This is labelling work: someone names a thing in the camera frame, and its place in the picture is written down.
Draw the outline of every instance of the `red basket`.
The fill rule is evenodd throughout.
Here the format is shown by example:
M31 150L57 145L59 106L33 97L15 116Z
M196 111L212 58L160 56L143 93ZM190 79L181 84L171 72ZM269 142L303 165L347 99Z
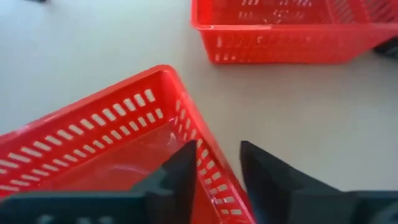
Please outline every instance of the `red basket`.
M128 190L197 139L193 223L254 223L242 190L175 71L160 65L0 136L0 196Z
M398 34L398 0L193 0L214 63L341 63Z

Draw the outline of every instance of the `white table surface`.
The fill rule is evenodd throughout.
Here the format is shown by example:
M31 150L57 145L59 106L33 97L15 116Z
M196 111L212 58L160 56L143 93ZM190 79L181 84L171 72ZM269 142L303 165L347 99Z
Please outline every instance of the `white table surface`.
M241 179L249 140L341 190L398 190L398 62L215 66L189 0L0 2L0 133L170 64Z

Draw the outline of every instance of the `red plastic basket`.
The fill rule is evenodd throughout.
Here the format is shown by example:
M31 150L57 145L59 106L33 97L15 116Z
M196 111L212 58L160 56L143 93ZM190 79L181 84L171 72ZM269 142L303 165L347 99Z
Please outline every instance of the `red plastic basket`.
M398 0L193 0L214 63L341 63L398 34Z
M197 139L192 223L254 223L246 193L175 71L159 65L0 137L0 196L128 190Z

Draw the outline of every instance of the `gray floor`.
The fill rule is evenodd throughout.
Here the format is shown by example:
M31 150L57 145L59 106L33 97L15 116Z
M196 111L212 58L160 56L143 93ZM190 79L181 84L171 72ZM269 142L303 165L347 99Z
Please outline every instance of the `gray floor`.
M187 0L2 0L0 133L166 63L239 178L246 139L342 190L398 190L397 62L214 66L189 15Z

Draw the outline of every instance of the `basket bottom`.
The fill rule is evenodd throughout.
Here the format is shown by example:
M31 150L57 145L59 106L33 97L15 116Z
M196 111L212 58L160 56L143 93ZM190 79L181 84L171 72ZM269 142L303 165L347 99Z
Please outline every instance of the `basket bottom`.
M129 190L183 146L168 123L114 149L108 149L35 190ZM197 180L192 223L220 223L205 189Z

